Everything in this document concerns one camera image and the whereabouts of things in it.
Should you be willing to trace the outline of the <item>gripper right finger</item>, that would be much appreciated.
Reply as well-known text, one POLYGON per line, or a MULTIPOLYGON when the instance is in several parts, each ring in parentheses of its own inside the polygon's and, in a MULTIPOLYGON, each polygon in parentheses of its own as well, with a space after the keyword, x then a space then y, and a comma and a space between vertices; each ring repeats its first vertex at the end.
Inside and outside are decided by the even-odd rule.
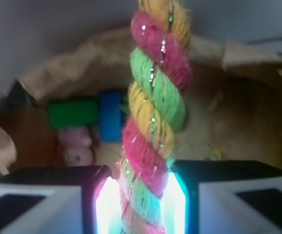
POLYGON ((282 234, 282 169, 179 160, 162 198, 168 234, 282 234))

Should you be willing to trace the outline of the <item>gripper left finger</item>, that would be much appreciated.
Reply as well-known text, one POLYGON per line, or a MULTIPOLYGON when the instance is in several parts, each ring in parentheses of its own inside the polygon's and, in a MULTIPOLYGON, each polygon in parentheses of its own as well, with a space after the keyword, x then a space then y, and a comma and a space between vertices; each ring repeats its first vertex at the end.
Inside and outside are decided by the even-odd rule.
POLYGON ((26 168, 0 177, 0 234, 119 234, 119 186, 106 165, 26 168))

